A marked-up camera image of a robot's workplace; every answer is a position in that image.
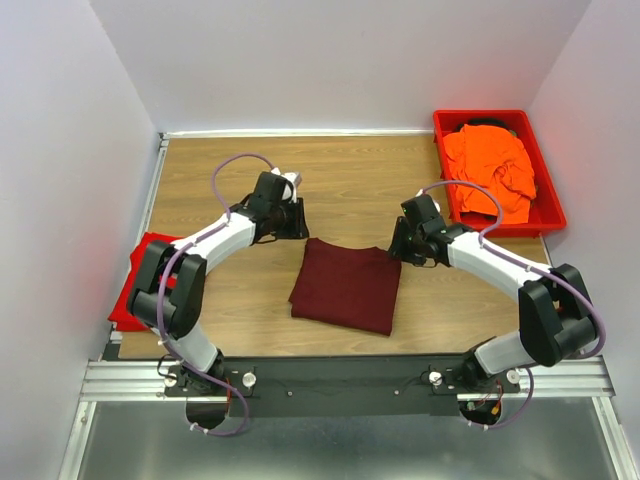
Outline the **maroon t shirt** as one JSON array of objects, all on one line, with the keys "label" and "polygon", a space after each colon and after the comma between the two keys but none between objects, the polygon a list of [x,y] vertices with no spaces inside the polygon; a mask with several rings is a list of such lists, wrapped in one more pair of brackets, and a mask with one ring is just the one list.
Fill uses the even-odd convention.
[{"label": "maroon t shirt", "polygon": [[388,337],[402,264],[377,247],[306,242],[289,296],[291,316]]}]

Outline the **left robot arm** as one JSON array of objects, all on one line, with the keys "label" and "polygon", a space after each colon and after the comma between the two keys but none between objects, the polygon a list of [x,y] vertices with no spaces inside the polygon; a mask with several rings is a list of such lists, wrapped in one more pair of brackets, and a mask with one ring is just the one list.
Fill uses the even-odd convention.
[{"label": "left robot arm", "polygon": [[188,384],[201,395],[225,383],[224,356],[199,322],[206,277],[229,256],[267,236],[308,238],[300,183],[298,172],[262,172],[254,190],[216,222],[171,243],[154,240],[143,250],[126,309],[183,362]]}]

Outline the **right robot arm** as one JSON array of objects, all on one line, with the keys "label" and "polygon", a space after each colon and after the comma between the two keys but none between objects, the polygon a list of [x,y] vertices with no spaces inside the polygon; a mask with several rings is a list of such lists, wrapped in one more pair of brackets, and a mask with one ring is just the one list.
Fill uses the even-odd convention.
[{"label": "right robot arm", "polygon": [[602,321],[575,267],[531,262],[465,224],[446,224],[429,195],[407,200],[401,209],[388,250],[391,257],[414,266],[433,261],[465,271],[517,304],[517,330],[473,347],[455,367],[467,389],[480,392],[508,370],[552,367],[586,357],[589,345],[603,346]]}]

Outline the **orange t shirt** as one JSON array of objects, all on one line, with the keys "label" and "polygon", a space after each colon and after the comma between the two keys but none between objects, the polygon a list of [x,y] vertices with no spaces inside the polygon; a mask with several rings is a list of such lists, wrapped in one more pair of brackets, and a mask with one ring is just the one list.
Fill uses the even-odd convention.
[{"label": "orange t shirt", "polygon": [[537,189],[530,157],[516,135],[498,126],[465,124],[446,135],[443,145],[451,177],[491,193],[486,196],[457,185],[455,198],[461,212],[495,216],[500,205],[504,225],[529,221]]}]

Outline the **red plastic bin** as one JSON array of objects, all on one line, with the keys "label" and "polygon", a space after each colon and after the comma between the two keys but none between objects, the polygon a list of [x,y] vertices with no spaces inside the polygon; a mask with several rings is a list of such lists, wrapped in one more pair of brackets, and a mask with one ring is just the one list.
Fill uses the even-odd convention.
[{"label": "red plastic bin", "polygon": [[486,196],[491,193],[486,189],[470,182],[454,180],[447,165],[443,138],[453,132],[457,132],[465,124],[493,125],[511,131],[522,141],[530,157],[534,170],[537,196],[531,204],[529,221],[525,224],[508,224],[502,222],[495,230],[489,232],[489,237],[538,237],[566,227],[566,219],[561,203],[547,169],[533,128],[528,116],[522,110],[437,110],[433,113],[435,143],[437,144],[440,164],[442,168],[441,178],[450,183],[445,186],[449,201],[450,218],[455,223],[464,223],[473,229],[480,231],[495,223],[497,215],[482,215],[479,213],[463,213],[455,198],[455,187],[464,185],[472,187]]}]

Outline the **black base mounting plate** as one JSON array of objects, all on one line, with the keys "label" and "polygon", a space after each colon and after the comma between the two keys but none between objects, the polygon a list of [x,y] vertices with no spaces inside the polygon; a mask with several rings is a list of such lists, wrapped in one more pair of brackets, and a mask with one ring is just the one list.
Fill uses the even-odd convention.
[{"label": "black base mounting plate", "polygon": [[490,402],[519,392],[514,370],[468,379],[461,354],[228,357],[224,381],[237,396],[179,365],[165,374],[168,397],[200,399],[240,417],[456,416],[464,398]]}]

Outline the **aluminium frame rail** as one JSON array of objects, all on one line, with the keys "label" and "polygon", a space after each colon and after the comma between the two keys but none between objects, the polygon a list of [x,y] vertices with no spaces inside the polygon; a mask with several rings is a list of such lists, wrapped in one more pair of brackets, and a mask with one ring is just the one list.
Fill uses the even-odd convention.
[{"label": "aluminium frame rail", "polygon": [[[534,367],[534,381],[523,370],[519,393],[508,399],[523,399],[529,392],[535,399],[613,397],[615,390],[601,357],[583,361],[564,361],[553,368]],[[170,401],[164,380],[154,361],[91,361],[80,390],[84,402]]]}]

